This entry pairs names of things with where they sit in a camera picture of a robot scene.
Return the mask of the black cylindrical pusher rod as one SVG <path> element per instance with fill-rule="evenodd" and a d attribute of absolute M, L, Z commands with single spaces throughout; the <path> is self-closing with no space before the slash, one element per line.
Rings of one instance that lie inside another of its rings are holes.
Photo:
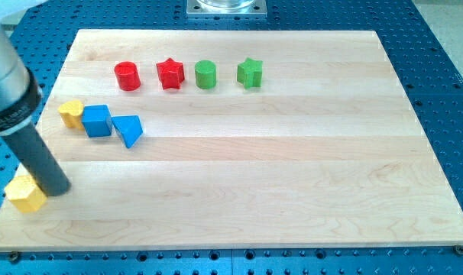
<path fill-rule="evenodd" d="M 68 177 L 32 122 L 2 139 L 47 196 L 61 196 L 69 190 Z"/>

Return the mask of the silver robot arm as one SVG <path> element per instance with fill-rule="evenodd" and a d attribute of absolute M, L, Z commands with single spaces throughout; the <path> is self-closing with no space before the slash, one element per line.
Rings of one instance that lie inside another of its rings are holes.
<path fill-rule="evenodd" d="M 0 137 L 47 196 L 61 196 L 70 181 L 37 132 L 31 116 L 42 91 L 2 29 L 2 20 L 45 3 L 44 0 L 0 1 Z"/>

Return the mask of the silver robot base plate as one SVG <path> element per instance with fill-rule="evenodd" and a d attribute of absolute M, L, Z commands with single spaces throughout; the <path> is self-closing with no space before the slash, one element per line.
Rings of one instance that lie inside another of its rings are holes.
<path fill-rule="evenodd" d="M 187 0 L 186 16 L 188 18 L 265 18 L 267 2 L 265 0 Z"/>

